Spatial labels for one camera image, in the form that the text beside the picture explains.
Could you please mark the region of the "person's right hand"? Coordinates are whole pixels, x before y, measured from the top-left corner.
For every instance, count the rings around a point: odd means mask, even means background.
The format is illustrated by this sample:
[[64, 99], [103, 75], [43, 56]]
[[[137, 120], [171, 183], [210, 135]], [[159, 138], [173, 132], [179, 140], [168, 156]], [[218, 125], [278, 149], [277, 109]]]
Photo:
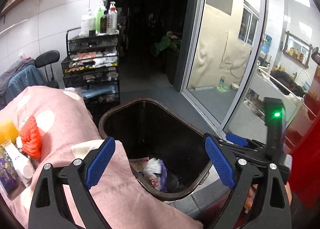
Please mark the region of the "person's right hand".
[[[258, 187], [257, 184], [256, 185], [251, 185], [251, 187], [249, 189], [249, 193], [248, 193], [248, 196], [246, 198], [246, 202], [244, 204], [244, 208], [246, 210], [250, 210], [251, 207], [252, 207], [257, 187]], [[287, 193], [287, 198], [289, 200], [289, 204], [291, 204], [291, 202], [292, 202], [292, 193], [291, 193], [290, 184], [288, 182], [285, 185], [285, 190], [286, 190], [286, 193]]]

